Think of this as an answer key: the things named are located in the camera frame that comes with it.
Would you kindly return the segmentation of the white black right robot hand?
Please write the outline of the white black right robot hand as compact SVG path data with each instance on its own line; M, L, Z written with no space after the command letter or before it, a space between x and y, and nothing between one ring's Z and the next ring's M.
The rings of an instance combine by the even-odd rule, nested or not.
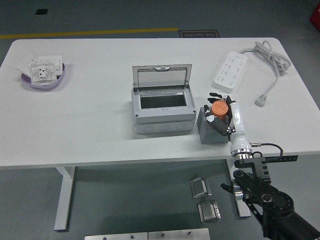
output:
M236 160L244 160L252 157L253 150L250 143L245 138L245 130L239 104L231 100L228 95L221 95L211 92L207 99L211 104L222 101L227 105L226 115L228 123L225 123L212 108L204 106L204 116L206 122L216 129L222 136L227 136L231 142L230 154Z

